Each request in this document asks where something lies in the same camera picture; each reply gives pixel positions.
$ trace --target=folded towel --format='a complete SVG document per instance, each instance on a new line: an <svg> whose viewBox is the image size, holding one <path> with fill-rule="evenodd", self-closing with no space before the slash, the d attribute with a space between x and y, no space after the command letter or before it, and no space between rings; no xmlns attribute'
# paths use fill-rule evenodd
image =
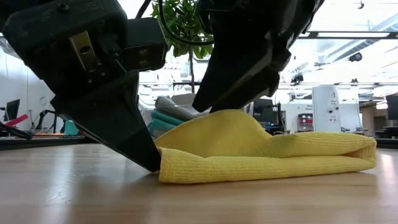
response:
<svg viewBox="0 0 398 224"><path fill-rule="evenodd" d="M151 136L158 138L171 129L175 128L176 125L162 121L161 119L154 118L148 125L149 133Z"/></svg>
<svg viewBox="0 0 398 224"><path fill-rule="evenodd" d="M172 96L172 101L177 105L192 105L196 93L186 93Z"/></svg>
<svg viewBox="0 0 398 224"><path fill-rule="evenodd" d="M191 105L177 105L169 97L160 96L156 100L155 107L157 110L172 115L182 121L190 121L194 118L208 115L208 113L199 113Z"/></svg>
<svg viewBox="0 0 398 224"><path fill-rule="evenodd" d="M357 134L271 136L251 116L224 110L155 141L161 182L192 184L337 174L376 165L376 141Z"/></svg>
<svg viewBox="0 0 398 224"><path fill-rule="evenodd" d="M171 116L168 116L166 114L161 113L160 111L157 110L153 110L152 113L152 119L161 119L162 121L165 121L169 124L173 124L173 125L180 125L182 123L184 123L183 121L180 121L179 119L175 119Z"/></svg>

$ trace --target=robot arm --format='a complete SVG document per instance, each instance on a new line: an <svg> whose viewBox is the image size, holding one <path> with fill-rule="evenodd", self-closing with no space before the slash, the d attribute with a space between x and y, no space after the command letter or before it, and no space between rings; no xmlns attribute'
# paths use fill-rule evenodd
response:
<svg viewBox="0 0 398 224"><path fill-rule="evenodd" d="M58 116L58 114L55 111L52 111L52 110L43 110L42 112L40 112L40 114L39 114L39 123L36 126L36 130L37 131L41 131L43 129L43 121L44 121L44 117L45 117L45 115L47 113L54 114L53 128L54 128L54 132L55 132L55 130L57 130L57 116Z"/></svg>
<svg viewBox="0 0 398 224"><path fill-rule="evenodd" d="M165 63L168 46L157 20L127 19L117 0L36 1L18 4L2 32L55 93L57 113L142 167L158 170L159 153L137 108L139 72ZM288 48L322 2L199 0L198 14L215 47L193 106L242 108L256 96L273 95Z"/></svg>

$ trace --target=black cable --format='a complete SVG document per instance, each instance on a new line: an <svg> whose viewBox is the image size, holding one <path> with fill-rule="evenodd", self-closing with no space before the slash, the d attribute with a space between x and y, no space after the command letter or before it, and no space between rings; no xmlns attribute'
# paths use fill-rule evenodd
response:
<svg viewBox="0 0 398 224"><path fill-rule="evenodd" d="M51 125L51 127L49 128L49 130L47 131L47 133L49 133L51 131L51 129L54 128L54 124Z"/></svg>
<svg viewBox="0 0 398 224"><path fill-rule="evenodd" d="M162 25L164 26L164 29L169 33L170 36L172 36L177 41L184 43L184 44L195 45L195 46L206 46L206 45L214 44L214 40L205 41L205 42L195 42L195 41L185 40L185 39L175 35L170 30L170 28L167 26L166 18L164 16L164 11L163 11L163 0L159 0L159 16L160 16L160 21L162 22Z"/></svg>
<svg viewBox="0 0 398 224"><path fill-rule="evenodd" d="M35 118L34 121L32 121L32 127L30 127L31 129L35 130L36 129L36 120L37 118L40 116L40 114L38 114Z"/></svg>
<svg viewBox="0 0 398 224"><path fill-rule="evenodd" d="M25 133L19 129L13 128L11 126L7 126L5 124L3 124L2 122L0 122L0 129L8 131L9 133L13 133L15 134L17 137L19 138L23 138L26 140L31 140L32 139L32 135L29 133Z"/></svg>
<svg viewBox="0 0 398 224"><path fill-rule="evenodd" d="M142 15L144 15L144 12L147 10L151 1L152 0L145 0L144 3L142 3L142 6L139 8L138 13L136 15L136 19L139 19L142 17Z"/></svg>
<svg viewBox="0 0 398 224"><path fill-rule="evenodd" d="M30 121L31 121L31 126L30 126L30 130L34 130L36 128L35 123L33 122L33 117L32 117L32 110L29 110L30 113Z"/></svg>

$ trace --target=plant leaf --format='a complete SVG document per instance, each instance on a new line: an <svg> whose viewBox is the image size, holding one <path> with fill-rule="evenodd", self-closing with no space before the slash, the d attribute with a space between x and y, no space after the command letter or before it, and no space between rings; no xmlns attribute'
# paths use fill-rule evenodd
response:
<svg viewBox="0 0 398 224"><path fill-rule="evenodd" d="M159 15L159 5L158 4L152 4L153 12L152 12L152 17L158 16Z"/></svg>
<svg viewBox="0 0 398 224"><path fill-rule="evenodd" d="M199 46L194 46L194 47L193 47L193 53L195 53L195 56L196 56L197 58L201 59L201 56L200 56L200 47L199 47Z"/></svg>
<svg viewBox="0 0 398 224"><path fill-rule="evenodd" d="M173 56L179 57L178 47L173 46Z"/></svg>
<svg viewBox="0 0 398 224"><path fill-rule="evenodd" d="M206 48L202 47L200 49L200 59L204 58L207 55Z"/></svg>
<svg viewBox="0 0 398 224"><path fill-rule="evenodd" d="M167 27L172 27L178 21L177 17L174 17L170 21L167 21Z"/></svg>
<svg viewBox="0 0 398 224"><path fill-rule="evenodd" d="M206 51L207 51L208 54L213 53L213 46L212 45L207 45L207 46L205 46L205 48L206 48Z"/></svg>
<svg viewBox="0 0 398 224"><path fill-rule="evenodd" d="M188 51L189 51L189 46L186 45L186 44L182 44L178 51L180 53L180 56L181 55L186 55L188 53Z"/></svg>
<svg viewBox="0 0 398 224"><path fill-rule="evenodd" d="M182 11L183 9L181 8L182 8L181 6L177 6L175 7L175 11L180 15L184 15L185 13Z"/></svg>

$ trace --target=table surface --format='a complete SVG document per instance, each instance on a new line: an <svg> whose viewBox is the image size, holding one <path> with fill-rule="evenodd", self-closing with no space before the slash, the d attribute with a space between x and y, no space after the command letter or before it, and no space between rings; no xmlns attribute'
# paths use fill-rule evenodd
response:
<svg viewBox="0 0 398 224"><path fill-rule="evenodd" d="M398 151L367 172L161 184L97 144L0 151L0 223L398 223Z"/></svg>

